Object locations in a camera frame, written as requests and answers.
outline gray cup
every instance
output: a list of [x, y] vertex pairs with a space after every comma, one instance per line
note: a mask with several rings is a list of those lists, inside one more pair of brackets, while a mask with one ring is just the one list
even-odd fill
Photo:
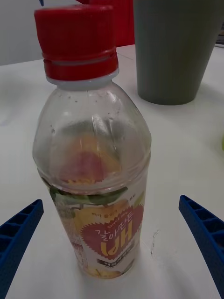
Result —
[[138, 94], [192, 101], [224, 19], [224, 0], [134, 0]]

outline red bottle cap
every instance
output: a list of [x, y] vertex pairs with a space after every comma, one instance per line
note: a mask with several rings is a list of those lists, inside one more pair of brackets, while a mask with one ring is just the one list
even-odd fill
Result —
[[35, 11], [35, 21], [47, 77], [88, 80], [117, 70], [111, 6], [40, 9]]

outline bottle neck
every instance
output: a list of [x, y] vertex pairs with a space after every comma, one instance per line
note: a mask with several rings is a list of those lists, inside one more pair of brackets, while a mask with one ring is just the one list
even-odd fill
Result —
[[103, 88], [111, 83], [111, 80], [117, 76], [119, 69], [113, 73], [90, 80], [80, 81], [59, 81], [47, 77], [48, 82], [57, 85], [58, 88], [68, 91], [85, 91]]

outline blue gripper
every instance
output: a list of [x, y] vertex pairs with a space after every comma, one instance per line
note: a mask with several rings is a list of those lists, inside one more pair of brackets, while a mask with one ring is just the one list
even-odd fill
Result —
[[224, 299], [224, 222], [182, 195], [179, 210], [207, 263], [218, 292]]
[[0, 299], [5, 299], [42, 215], [43, 203], [38, 199], [0, 226]]

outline white table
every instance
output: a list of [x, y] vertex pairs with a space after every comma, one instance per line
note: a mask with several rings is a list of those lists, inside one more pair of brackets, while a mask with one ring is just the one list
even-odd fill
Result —
[[79, 272], [47, 188], [32, 159], [40, 111], [54, 86], [41, 60], [0, 67], [0, 222], [37, 198], [44, 215], [7, 299], [218, 299], [200, 250], [180, 212], [186, 194], [224, 218], [224, 49], [215, 48], [195, 101], [176, 107], [142, 100], [136, 91], [134, 46], [118, 48], [115, 78], [152, 133], [140, 256], [120, 279]]

